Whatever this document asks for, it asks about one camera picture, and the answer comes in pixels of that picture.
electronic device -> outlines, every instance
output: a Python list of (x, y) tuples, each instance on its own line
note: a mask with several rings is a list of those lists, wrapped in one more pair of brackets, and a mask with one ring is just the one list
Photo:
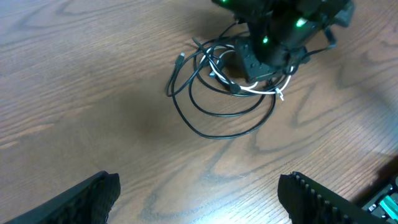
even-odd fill
[(323, 30), (336, 45), (330, 26), (348, 27), (354, 13), (351, 0), (212, 0), (247, 22), (250, 36), (237, 39), (236, 56), (248, 83), (293, 74), (311, 54), (305, 44)]
[[(251, 133), (261, 127), (275, 108), (276, 96), (284, 100), (283, 91), (299, 69), (299, 65), (307, 63), (310, 56), (324, 50), (332, 49), (336, 39), (330, 29), (333, 24), (348, 27), (354, 13), (351, 0), (212, 0), (217, 5), (234, 13), (236, 22), (229, 26), (221, 35), (213, 40), (197, 44), (197, 51), (185, 58), (181, 53), (176, 61), (173, 73), (166, 84), (166, 95), (173, 98), (173, 103), (187, 126), (202, 137), (210, 139), (230, 139)], [(224, 36), (236, 24), (246, 23), (248, 31)], [(328, 46), (308, 52), (305, 44), (319, 31), (323, 31), (328, 39)], [(203, 55), (198, 62), (198, 55)], [(178, 89), (176, 79), (181, 68), (193, 60), (193, 73)], [(224, 73), (227, 64), (235, 63), (243, 73), (247, 85), (232, 81)], [(210, 77), (214, 78), (224, 89), (216, 88), (202, 78), (200, 72), (210, 67)], [(259, 96), (257, 103), (250, 108), (236, 113), (215, 113), (205, 110), (195, 101), (192, 85), (195, 79), (215, 93), (230, 96)], [(176, 95), (188, 86), (192, 104), (202, 113), (210, 116), (231, 118), (242, 116), (255, 110), (265, 96), (272, 97), (269, 110), (253, 127), (236, 134), (215, 135), (204, 134), (197, 130), (184, 116)]]
[(119, 195), (119, 174), (101, 171), (6, 224), (105, 224)]
[(278, 198), (294, 224), (398, 223), (398, 176), (362, 208), (299, 172), (280, 176)]

